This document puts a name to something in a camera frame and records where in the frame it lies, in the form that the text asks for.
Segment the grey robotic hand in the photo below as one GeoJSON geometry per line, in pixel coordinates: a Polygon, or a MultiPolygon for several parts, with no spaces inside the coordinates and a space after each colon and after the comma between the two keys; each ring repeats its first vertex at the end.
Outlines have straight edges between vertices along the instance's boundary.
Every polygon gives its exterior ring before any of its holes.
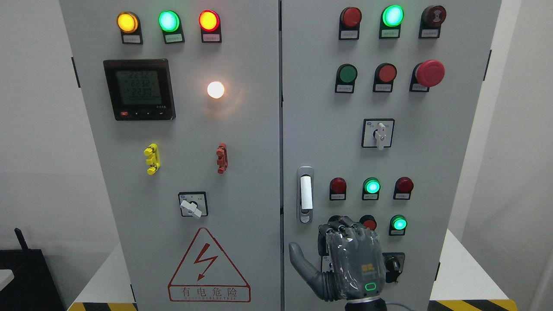
{"type": "Polygon", "coordinates": [[[292,266],[324,301],[380,296],[386,269],[378,235],[348,216],[341,216],[340,222],[337,228],[328,223],[318,227],[319,254],[330,255],[332,272],[316,269],[295,242],[289,243],[292,266]]]}

